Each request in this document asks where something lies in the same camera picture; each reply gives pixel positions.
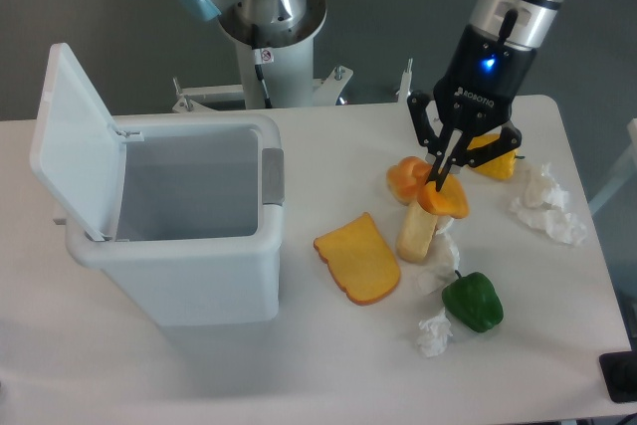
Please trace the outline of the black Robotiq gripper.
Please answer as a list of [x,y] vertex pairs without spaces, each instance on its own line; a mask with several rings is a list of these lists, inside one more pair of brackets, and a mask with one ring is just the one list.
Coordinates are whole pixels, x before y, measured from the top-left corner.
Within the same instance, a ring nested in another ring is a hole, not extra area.
[[[517,49],[468,25],[445,75],[433,90],[442,122],[439,133],[427,112],[433,98],[423,91],[408,96],[418,142],[432,156],[427,182],[434,182],[437,191],[454,167],[480,166],[521,145],[522,134],[509,120],[513,99],[535,56],[535,49]],[[469,148],[475,137],[498,126],[501,131],[495,140]]]

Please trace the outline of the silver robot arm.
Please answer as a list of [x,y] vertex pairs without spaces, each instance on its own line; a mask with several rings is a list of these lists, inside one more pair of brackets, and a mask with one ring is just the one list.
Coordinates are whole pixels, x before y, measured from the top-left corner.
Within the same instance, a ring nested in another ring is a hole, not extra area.
[[[234,42],[248,108],[314,106],[314,38],[325,0],[178,0],[194,17],[218,21]],[[478,0],[445,75],[419,107],[434,103],[435,132],[418,123],[433,158],[428,181],[442,187],[451,172],[477,167],[522,140],[512,103],[563,0]]]

